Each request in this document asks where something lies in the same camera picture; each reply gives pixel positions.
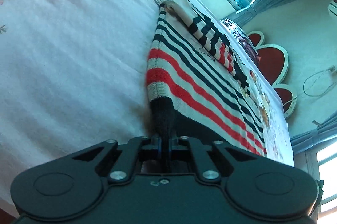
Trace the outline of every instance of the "knitted blanket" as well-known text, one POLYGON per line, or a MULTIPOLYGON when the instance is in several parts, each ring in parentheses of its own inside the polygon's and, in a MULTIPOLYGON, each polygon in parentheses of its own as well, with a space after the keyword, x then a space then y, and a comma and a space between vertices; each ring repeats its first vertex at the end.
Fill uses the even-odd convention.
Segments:
POLYGON ((209 17, 188 0, 163 0, 146 82, 156 131, 225 140, 265 155, 249 70, 209 17))

